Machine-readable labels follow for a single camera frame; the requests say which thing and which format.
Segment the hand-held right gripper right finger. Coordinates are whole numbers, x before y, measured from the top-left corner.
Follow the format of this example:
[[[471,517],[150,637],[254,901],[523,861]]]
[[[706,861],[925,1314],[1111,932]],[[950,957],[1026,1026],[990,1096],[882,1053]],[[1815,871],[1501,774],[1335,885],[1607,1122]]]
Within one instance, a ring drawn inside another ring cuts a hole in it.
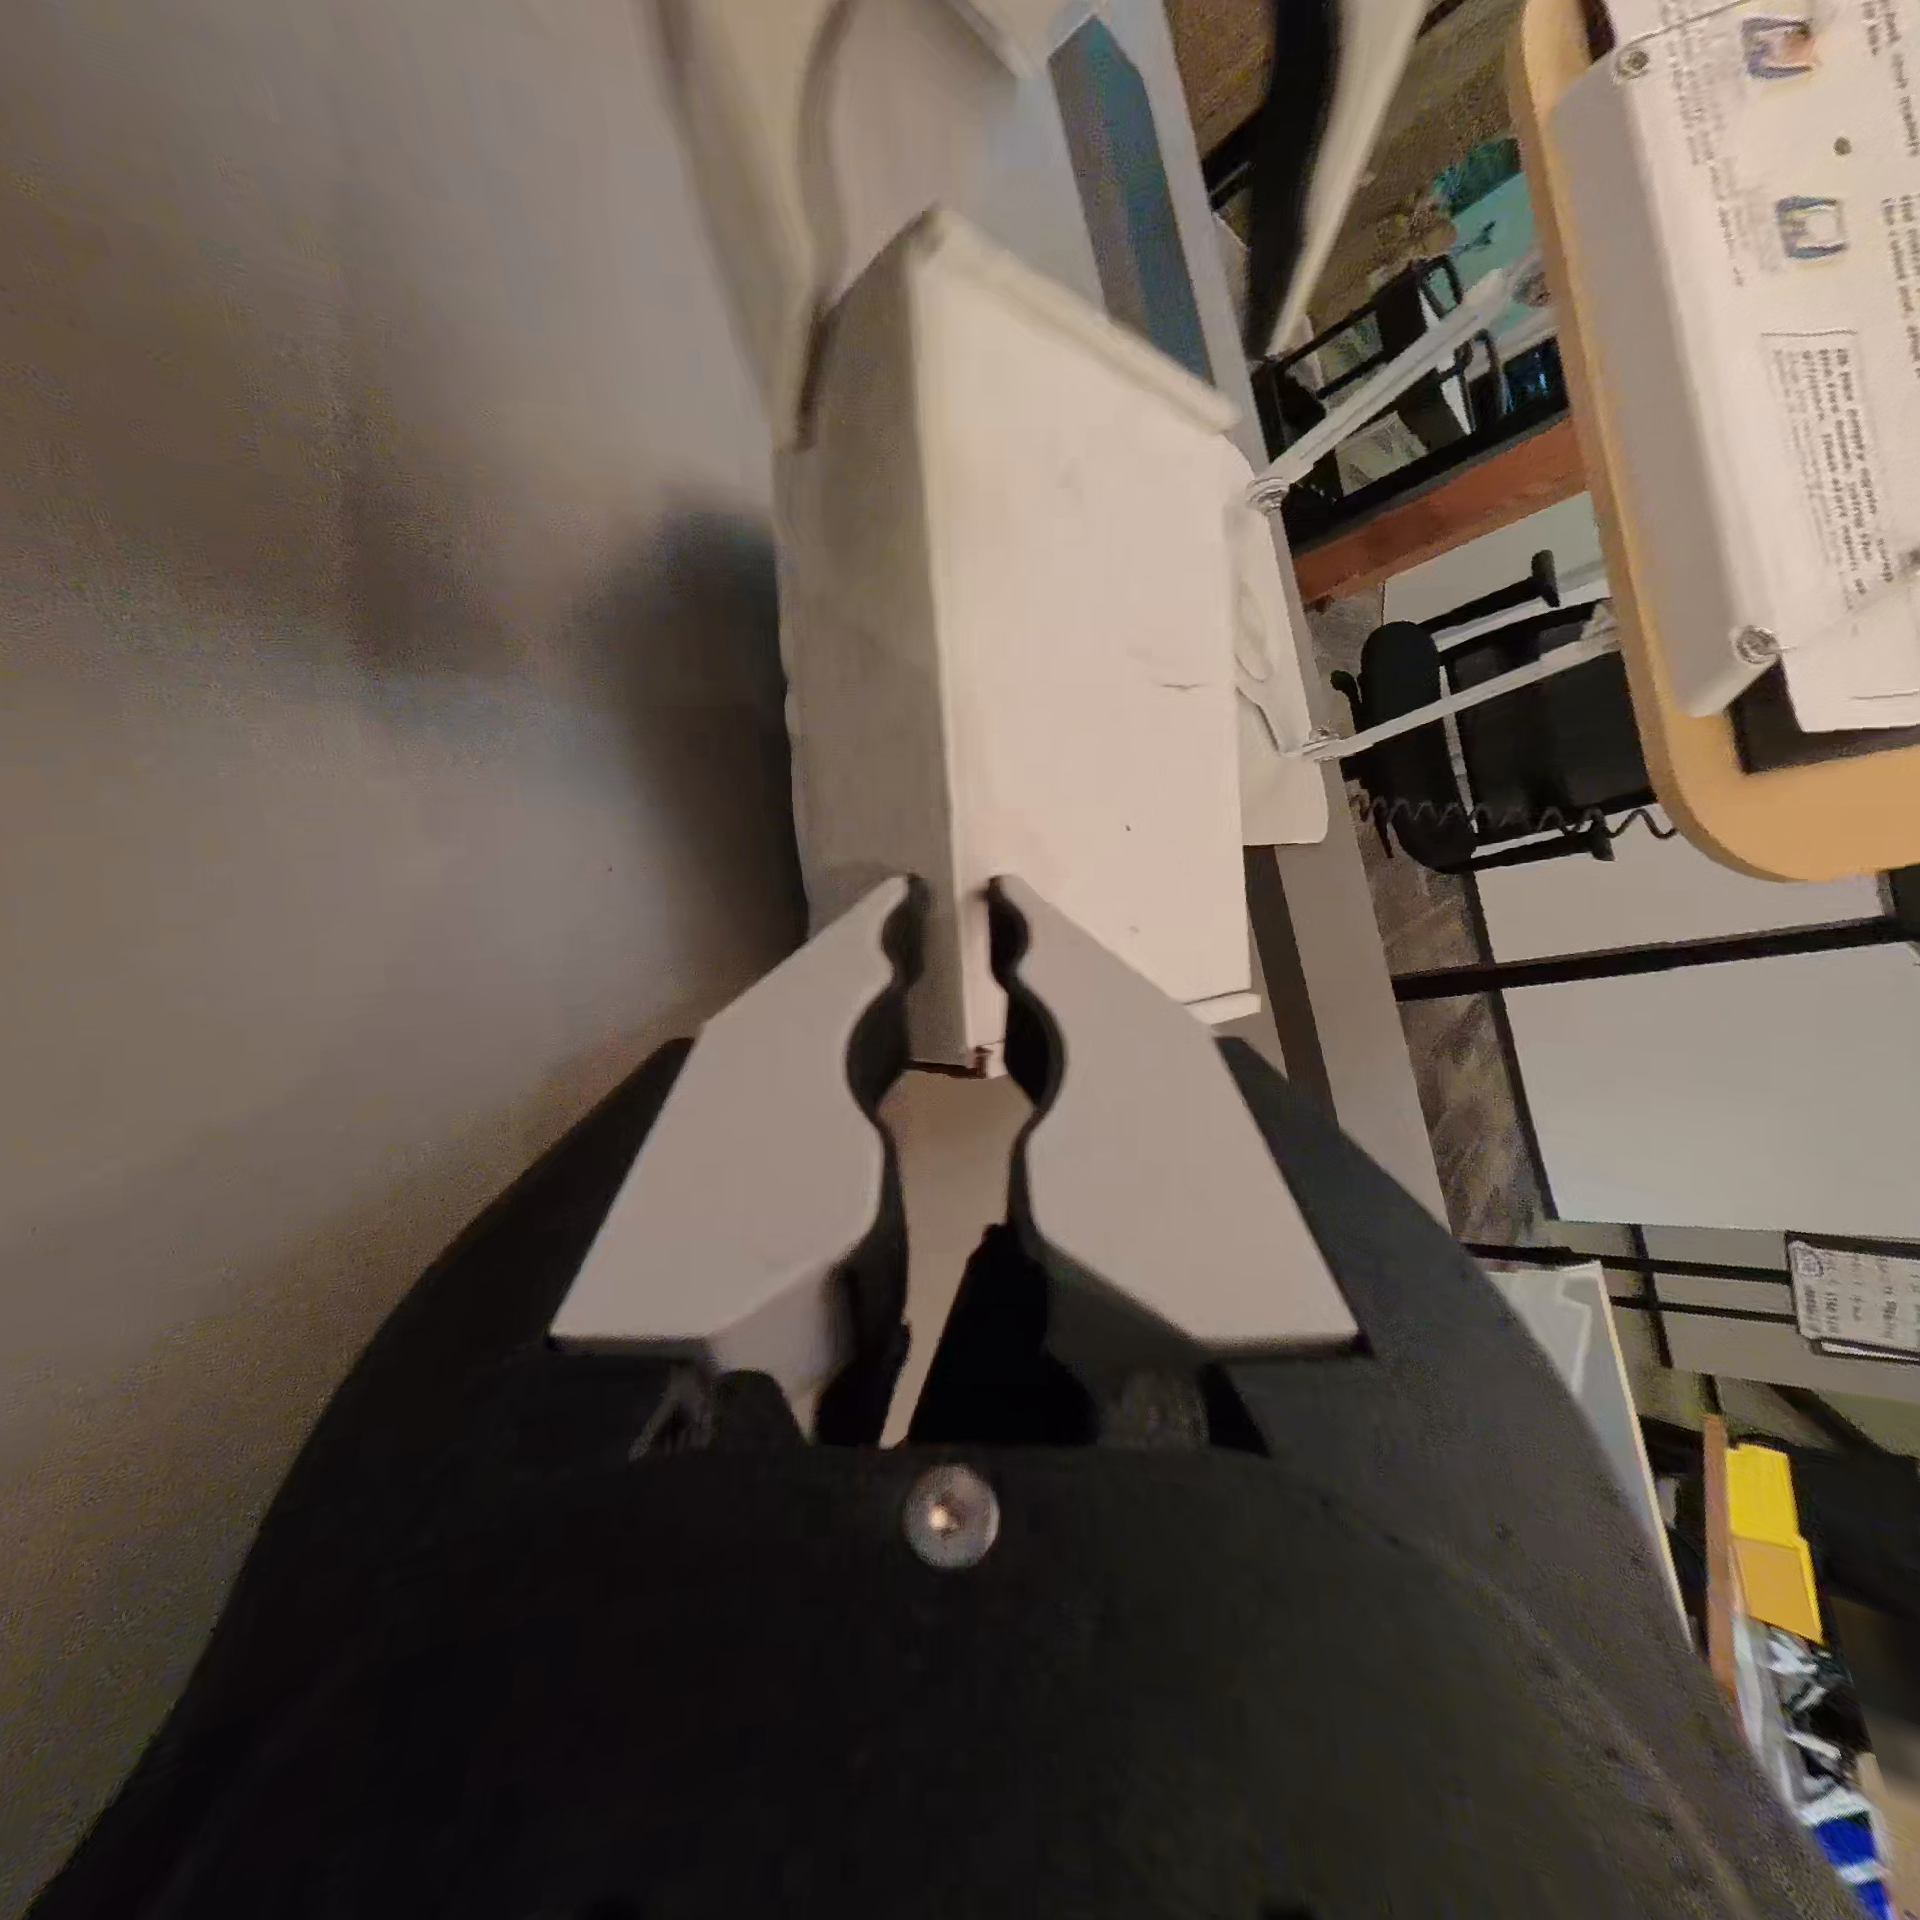
[[[1206,1022],[1014,874],[986,889],[1030,1103],[1008,1222],[1086,1388],[1349,1354],[1354,1314]]]

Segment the white printed instruction panel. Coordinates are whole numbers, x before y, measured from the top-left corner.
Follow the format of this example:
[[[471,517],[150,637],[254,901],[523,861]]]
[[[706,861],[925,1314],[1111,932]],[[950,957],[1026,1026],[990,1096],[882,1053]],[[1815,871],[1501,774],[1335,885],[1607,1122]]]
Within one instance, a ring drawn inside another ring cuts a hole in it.
[[[1547,132],[1671,695],[1775,669],[1807,734],[1913,728],[1915,5],[1608,21]]]

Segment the black metal pole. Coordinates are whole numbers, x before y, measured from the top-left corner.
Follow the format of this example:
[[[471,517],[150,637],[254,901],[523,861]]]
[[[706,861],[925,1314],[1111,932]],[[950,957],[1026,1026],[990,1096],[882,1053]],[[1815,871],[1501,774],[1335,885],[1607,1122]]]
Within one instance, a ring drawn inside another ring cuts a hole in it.
[[[1802,927],[1768,927],[1699,942],[1638,943],[1553,957],[1406,970],[1392,976],[1389,986],[1395,1002],[1448,1000],[1496,992],[1526,992],[1576,982],[1584,985],[1607,977],[1659,976],[1671,970],[1758,964],[1775,957],[1854,953],[1915,943],[1915,920],[1880,917]]]

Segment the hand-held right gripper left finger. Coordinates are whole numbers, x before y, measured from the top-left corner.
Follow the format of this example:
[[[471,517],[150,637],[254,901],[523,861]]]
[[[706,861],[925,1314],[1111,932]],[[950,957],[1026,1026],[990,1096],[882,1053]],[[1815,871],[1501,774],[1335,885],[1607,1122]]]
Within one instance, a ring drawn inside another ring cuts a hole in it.
[[[835,1388],[903,1319],[920,887],[887,877],[706,1022],[561,1297],[566,1350]]]

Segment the yellow box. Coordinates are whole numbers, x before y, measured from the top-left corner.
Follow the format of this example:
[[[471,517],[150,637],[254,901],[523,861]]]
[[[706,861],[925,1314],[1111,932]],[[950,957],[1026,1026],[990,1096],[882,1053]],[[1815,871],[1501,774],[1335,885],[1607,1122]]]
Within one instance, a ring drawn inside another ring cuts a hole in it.
[[[1815,1558],[1798,1527],[1786,1453],[1761,1445],[1731,1446],[1725,1498],[1744,1614],[1810,1645],[1825,1644]]]

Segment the black office chair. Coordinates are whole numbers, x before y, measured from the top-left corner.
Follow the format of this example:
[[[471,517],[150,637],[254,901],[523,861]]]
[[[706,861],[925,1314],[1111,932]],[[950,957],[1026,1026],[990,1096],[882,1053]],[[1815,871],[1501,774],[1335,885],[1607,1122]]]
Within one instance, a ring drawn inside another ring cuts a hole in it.
[[[1590,602],[1611,609],[1599,584],[1562,584],[1551,551],[1538,548],[1513,583],[1425,620],[1371,629],[1354,669],[1337,666],[1328,679],[1351,728],[1366,728],[1567,645]],[[1673,836],[1653,808],[1617,655],[1338,765],[1383,857],[1407,857],[1438,874],[1611,858],[1616,838],[1632,829]]]

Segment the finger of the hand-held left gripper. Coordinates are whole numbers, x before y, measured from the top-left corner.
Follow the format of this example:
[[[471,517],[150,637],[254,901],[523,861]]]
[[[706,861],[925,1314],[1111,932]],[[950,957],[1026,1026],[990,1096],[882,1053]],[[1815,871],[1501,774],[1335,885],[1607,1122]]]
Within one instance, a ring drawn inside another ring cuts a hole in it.
[[[1254,119],[1243,344],[1266,356],[1304,313],[1401,85],[1425,1],[1272,5]]]
[[[687,161],[774,447],[808,386],[842,224],[827,137],[845,1],[661,1]]]

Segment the white cardboard box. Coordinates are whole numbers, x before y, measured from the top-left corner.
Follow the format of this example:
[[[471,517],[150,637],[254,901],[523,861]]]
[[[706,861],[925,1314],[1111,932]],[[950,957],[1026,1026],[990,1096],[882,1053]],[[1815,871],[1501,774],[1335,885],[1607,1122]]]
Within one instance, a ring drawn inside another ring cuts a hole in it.
[[[999,1070],[1003,874],[1174,1000],[1251,990],[1230,424],[945,208],[829,313],[774,456],[793,808],[815,925],[925,887],[914,1064]]]

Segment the small printed sign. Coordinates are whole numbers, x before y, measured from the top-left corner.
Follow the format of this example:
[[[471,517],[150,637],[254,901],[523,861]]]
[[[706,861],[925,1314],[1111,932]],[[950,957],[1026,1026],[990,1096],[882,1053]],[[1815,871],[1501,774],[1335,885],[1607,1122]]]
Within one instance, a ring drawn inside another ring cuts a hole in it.
[[[1913,1240],[1785,1234],[1798,1335],[1815,1353],[1918,1362]]]

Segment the translucent plastic container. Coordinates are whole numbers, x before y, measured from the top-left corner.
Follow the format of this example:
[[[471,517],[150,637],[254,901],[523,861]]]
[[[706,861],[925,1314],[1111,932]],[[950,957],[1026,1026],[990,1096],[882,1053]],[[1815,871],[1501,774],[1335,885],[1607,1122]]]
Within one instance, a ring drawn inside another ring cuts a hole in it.
[[[1601,1264],[1538,1264],[1514,1257],[1482,1257],[1478,1264],[1582,1407],[1617,1492],[1637,1512],[1653,1558],[1673,1586],[1666,1519]]]

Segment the brown wooden panel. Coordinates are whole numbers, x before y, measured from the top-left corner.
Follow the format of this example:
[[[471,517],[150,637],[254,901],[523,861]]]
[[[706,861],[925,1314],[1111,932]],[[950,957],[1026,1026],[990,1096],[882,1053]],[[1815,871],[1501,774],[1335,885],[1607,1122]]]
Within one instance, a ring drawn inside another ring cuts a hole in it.
[[[1353,526],[1291,545],[1294,583],[1306,609],[1349,600],[1584,488],[1576,426],[1561,413],[1365,511]]]

